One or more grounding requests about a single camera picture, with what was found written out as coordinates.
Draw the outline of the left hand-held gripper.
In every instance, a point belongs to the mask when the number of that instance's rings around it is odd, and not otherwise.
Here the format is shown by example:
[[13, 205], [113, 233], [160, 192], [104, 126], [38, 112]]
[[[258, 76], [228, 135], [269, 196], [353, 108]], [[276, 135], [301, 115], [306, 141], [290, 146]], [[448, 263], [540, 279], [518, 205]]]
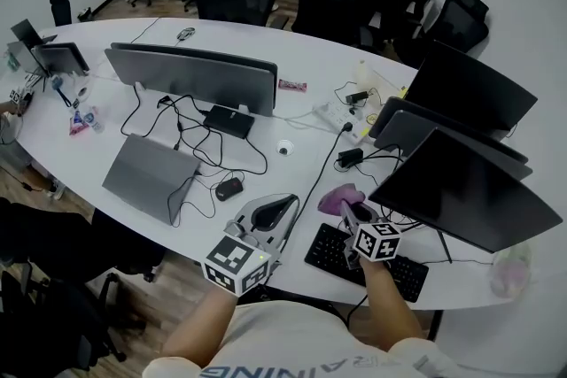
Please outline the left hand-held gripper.
[[272, 194], [246, 203], [202, 262], [205, 278], [241, 297], [276, 270], [299, 214], [294, 194]]

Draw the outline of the purple cloth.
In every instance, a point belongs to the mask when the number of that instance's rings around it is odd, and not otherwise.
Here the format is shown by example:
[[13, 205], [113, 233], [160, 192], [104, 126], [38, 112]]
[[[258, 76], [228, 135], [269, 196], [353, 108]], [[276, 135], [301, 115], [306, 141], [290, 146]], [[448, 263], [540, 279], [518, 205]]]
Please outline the purple cloth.
[[317, 210], [331, 216], [339, 216], [343, 202], [357, 204], [362, 203], [365, 199], [365, 194], [359, 191], [353, 183], [346, 183], [325, 194], [319, 201]]

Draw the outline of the person's right forearm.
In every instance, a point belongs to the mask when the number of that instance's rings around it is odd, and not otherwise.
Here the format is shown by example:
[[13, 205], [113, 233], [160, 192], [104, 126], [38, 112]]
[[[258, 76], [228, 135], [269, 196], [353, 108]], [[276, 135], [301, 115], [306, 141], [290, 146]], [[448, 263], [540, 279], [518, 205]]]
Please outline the person's right forearm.
[[377, 344], [389, 351], [402, 340], [424, 339], [418, 318], [408, 307], [382, 262], [360, 258]]

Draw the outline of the person's left forearm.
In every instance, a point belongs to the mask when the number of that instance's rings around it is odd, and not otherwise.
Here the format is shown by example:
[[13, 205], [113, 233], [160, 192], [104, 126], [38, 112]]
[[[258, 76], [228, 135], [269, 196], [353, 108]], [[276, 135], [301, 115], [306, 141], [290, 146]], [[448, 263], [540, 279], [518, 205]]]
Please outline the person's left forearm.
[[207, 366], [218, 352], [234, 314], [238, 298], [214, 287], [165, 341], [161, 356], [184, 358]]

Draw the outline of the grey monitor on left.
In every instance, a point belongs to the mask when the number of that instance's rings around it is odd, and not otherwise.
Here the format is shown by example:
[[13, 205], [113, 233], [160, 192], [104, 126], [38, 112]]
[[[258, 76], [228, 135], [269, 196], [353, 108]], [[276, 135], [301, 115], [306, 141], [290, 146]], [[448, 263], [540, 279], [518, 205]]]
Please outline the grey monitor on left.
[[119, 80], [130, 86], [270, 117], [276, 107], [277, 66], [215, 52], [116, 43], [105, 50]]

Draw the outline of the black keyboard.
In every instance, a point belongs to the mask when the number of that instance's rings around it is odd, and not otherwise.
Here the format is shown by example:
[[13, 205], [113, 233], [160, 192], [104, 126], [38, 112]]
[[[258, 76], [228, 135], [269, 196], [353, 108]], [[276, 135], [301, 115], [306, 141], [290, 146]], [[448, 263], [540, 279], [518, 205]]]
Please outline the black keyboard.
[[[350, 269], [347, 264], [345, 241], [348, 238], [347, 232], [323, 223], [304, 261], [321, 271], [364, 287], [366, 282], [363, 270], [360, 267]], [[429, 273], [429, 267], [401, 256], [386, 261], [385, 267], [402, 297], [407, 302], [416, 303]]]

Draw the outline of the black and red mouse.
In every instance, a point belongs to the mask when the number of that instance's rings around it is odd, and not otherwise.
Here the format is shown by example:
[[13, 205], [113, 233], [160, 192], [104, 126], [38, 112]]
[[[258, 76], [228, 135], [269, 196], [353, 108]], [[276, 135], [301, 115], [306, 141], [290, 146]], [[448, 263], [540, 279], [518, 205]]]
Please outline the black and red mouse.
[[220, 182], [214, 192], [219, 201], [225, 202], [233, 196], [241, 193], [243, 190], [243, 183], [237, 177], [233, 177]]

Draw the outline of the black power adapter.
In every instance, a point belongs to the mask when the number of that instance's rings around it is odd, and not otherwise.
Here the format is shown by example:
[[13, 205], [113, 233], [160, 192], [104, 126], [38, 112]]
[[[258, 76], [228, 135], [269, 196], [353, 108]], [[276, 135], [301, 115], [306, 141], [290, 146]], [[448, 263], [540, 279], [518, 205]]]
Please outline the black power adapter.
[[352, 166], [360, 164], [364, 159], [364, 153], [361, 148], [341, 151], [338, 154], [337, 163], [340, 168], [348, 169]]

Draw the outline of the person's black shorts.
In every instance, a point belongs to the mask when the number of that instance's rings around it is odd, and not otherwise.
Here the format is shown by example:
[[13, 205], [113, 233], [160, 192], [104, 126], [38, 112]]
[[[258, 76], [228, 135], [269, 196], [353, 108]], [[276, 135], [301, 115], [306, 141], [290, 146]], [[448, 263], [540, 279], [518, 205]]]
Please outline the person's black shorts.
[[293, 302], [297, 304], [308, 305], [313, 307], [317, 310], [321, 310], [332, 314], [339, 318], [345, 325], [346, 318], [336, 309], [333, 303], [314, 298], [314, 297], [306, 297], [296, 293], [287, 292], [280, 289], [271, 288], [264, 284], [261, 284], [249, 292], [245, 293], [238, 299], [238, 305], [247, 305], [247, 304], [257, 304], [262, 302], [274, 302], [274, 301], [285, 301], [285, 302]]

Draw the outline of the black docking station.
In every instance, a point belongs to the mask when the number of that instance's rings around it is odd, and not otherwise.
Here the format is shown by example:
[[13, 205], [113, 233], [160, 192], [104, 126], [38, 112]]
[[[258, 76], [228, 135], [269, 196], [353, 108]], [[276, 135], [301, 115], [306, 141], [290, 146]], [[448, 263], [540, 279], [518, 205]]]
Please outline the black docking station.
[[254, 117], [214, 105], [206, 114], [203, 125], [219, 132], [245, 139], [254, 123]]

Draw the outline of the white power strip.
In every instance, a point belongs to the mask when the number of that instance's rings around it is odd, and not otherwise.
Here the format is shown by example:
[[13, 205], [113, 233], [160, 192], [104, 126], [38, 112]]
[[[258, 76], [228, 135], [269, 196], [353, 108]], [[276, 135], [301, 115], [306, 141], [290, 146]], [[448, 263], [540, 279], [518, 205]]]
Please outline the white power strip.
[[316, 104], [314, 114], [337, 132], [340, 132], [345, 124], [350, 123], [352, 128], [344, 131], [342, 136], [355, 146], [372, 142], [369, 132], [372, 128], [372, 120], [377, 118], [377, 113], [371, 107], [345, 105], [338, 100], [332, 100]]

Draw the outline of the person's white t-shirt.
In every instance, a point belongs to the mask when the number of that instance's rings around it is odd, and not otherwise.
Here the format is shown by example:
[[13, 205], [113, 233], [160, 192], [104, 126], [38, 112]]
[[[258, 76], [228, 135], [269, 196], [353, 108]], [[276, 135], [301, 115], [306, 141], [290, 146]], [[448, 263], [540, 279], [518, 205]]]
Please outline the person's white t-shirt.
[[143, 378], [460, 378], [461, 369], [428, 340], [389, 351], [357, 340], [336, 316], [287, 301], [240, 305], [206, 366], [153, 360]]

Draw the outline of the translucent plastic bottle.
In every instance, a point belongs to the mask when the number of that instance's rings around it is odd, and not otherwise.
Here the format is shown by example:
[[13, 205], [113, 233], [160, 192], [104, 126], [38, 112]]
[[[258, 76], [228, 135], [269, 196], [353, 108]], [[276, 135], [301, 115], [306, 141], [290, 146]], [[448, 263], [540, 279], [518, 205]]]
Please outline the translucent plastic bottle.
[[384, 104], [381, 89], [383, 80], [381, 74], [372, 68], [365, 60], [360, 60], [354, 70], [355, 82], [360, 91], [365, 91], [369, 102], [375, 107]]

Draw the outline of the clear plastic bag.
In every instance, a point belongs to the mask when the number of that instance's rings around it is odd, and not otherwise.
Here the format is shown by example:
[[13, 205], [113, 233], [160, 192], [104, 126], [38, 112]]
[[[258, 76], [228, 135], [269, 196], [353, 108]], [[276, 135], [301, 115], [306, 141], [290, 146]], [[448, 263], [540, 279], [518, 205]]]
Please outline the clear plastic bag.
[[504, 299], [518, 297], [532, 275], [532, 250], [528, 242], [497, 252], [490, 267], [490, 288]]

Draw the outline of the black laptop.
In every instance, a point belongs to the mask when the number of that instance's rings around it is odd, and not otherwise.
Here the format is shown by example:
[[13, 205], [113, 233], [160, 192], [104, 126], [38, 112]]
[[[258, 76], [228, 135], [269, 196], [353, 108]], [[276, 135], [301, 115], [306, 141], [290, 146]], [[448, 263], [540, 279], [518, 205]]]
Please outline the black laptop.
[[11, 31], [29, 50], [32, 50], [36, 46], [53, 42], [57, 38], [57, 35], [49, 35], [42, 38], [32, 27], [28, 19], [24, 19], [12, 26]]

